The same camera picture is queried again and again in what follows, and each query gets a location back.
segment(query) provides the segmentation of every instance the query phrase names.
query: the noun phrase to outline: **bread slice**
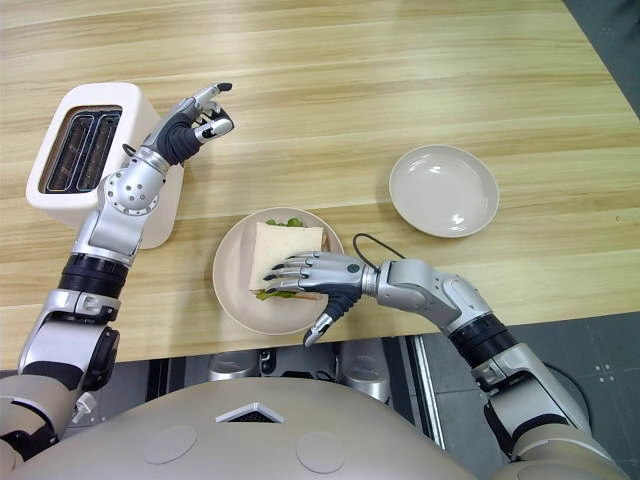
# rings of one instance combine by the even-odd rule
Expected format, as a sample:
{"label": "bread slice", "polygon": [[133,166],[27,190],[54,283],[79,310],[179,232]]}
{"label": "bread slice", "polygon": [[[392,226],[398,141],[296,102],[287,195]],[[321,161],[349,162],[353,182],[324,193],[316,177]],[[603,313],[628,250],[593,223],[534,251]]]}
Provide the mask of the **bread slice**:
{"label": "bread slice", "polygon": [[257,222],[249,290],[267,288],[269,282],[263,277],[285,258],[298,252],[322,250],[323,235],[322,227],[280,227]]}

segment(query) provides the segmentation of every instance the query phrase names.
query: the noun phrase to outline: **sandwich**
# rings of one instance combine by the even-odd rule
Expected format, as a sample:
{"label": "sandwich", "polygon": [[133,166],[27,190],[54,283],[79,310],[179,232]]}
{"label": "sandwich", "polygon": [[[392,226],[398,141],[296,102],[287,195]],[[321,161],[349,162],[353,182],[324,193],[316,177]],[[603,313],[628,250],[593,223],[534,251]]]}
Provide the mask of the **sandwich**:
{"label": "sandwich", "polygon": [[284,224],[275,220],[256,223],[256,242],[253,249],[253,264],[249,277],[249,290],[259,300],[270,297],[305,298],[316,300],[317,294],[307,292],[266,293],[269,282],[263,278],[282,261],[304,251],[319,251],[325,242],[322,227],[305,227],[297,218],[291,218]]}

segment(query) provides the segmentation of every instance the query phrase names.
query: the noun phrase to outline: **table surface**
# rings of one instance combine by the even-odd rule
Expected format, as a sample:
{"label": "table surface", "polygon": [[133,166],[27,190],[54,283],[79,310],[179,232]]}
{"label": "table surface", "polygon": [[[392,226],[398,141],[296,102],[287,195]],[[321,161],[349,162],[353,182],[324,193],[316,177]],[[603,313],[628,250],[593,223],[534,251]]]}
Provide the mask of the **table surface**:
{"label": "table surface", "polygon": [[[348,252],[366,231],[463,274],[507,324],[640,309],[639,123],[560,0],[144,3],[0,7],[0,368],[15,367],[74,238],[24,188],[58,102],[89,82],[136,83],[159,112],[234,83],[236,130],[187,164],[172,237],[129,275],[120,361],[300,342],[245,330],[212,291],[223,235],[269,206],[321,216]],[[391,167],[428,143],[493,171],[486,230],[439,239],[395,212]],[[365,299],[325,340],[433,331]]]}

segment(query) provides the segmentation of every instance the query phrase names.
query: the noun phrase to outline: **beige plate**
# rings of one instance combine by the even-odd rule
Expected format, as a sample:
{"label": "beige plate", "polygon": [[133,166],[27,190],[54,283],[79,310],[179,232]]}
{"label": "beige plate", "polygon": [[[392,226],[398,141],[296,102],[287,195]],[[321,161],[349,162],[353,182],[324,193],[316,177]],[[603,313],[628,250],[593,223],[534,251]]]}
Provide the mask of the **beige plate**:
{"label": "beige plate", "polygon": [[389,178],[391,201],[418,230],[465,237],[489,225],[500,194],[478,158],[448,145],[425,145],[405,153]]}
{"label": "beige plate", "polygon": [[213,260],[213,288],[220,305],[231,318],[249,330],[266,335],[287,335],[309,328],[327,305],[322,300],[269,298],[258,300],[247,288],[253,262],[256,222],[273,218],[286,223],[292,217],[307,227],[323,227],[329,250],[344,253],[333,229],[312,213],[297,208],[259,210],[236,223],[220,242]]}

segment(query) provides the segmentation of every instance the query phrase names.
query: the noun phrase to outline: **gray floor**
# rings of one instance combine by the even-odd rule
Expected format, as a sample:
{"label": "gray floor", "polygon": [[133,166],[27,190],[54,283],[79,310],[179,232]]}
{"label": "gray floor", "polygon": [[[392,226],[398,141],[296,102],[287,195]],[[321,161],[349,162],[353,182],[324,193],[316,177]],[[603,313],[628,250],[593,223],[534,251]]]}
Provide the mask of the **gray floor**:
{"label": "gray floor", "polygon": [[[640,479],[640,313],[513,327],[539,357],[573,375],[593,409],[594,437]],[[484,422],[482,393],[440,334],[425,335],[447,450],[480,478],[504,461]],[[558,376],[582,403],[580,394]]]}
{"label": "gray floor", "polygon": [[640,117],[640,0],[564,0]]}

